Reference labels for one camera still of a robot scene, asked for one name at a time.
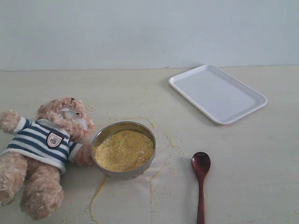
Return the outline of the steel bowl of millet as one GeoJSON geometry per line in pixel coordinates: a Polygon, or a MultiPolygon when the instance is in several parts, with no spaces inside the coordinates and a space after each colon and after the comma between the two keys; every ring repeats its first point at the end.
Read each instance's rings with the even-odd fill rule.
{"type": "Polygon", "coordinates": [[[146,126],[121,121],[103,128],[93,139],[92,158],[105,175],[129,180],[143,174],[156,153],[156,138],[146,126]]]}

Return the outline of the teddy bear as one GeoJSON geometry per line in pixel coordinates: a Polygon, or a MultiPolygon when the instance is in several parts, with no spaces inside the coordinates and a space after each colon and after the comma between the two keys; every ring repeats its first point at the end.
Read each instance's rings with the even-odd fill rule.
{"type": "Polygon", "coordinates": [[[0,203],[23,192],[21,209],[32,219],[50,216],[61,204],[61,175],[68,162],[92,165],[91,146],[81,144],[94,128],[82,101],[54,99],[40,106],[37,119],[14,111],[0,115],[0,129],[14,138],[0,156],[0,203]]]}

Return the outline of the dark red wooden spoon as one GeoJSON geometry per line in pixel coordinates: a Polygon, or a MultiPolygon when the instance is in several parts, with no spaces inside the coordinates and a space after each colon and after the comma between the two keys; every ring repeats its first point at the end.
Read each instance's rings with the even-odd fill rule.
{"type": "Polygon", "coordinates": [[[199,183],[199,202],[197,223],[205,224],[204,179],[211,167],[211,160],[207,153],[197,152],[192,157],[192,168],[199,183]]]}

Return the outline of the white rectangular plastic tray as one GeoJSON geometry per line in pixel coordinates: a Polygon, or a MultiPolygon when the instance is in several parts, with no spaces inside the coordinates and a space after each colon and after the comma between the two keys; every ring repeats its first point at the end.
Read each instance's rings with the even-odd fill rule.
{"type": "Polygon", "coordinates": [[[219,125],[232,124],[268,102],[266,96],[255,89],[207,64],[174,75],[168,83],[219,125]]]}

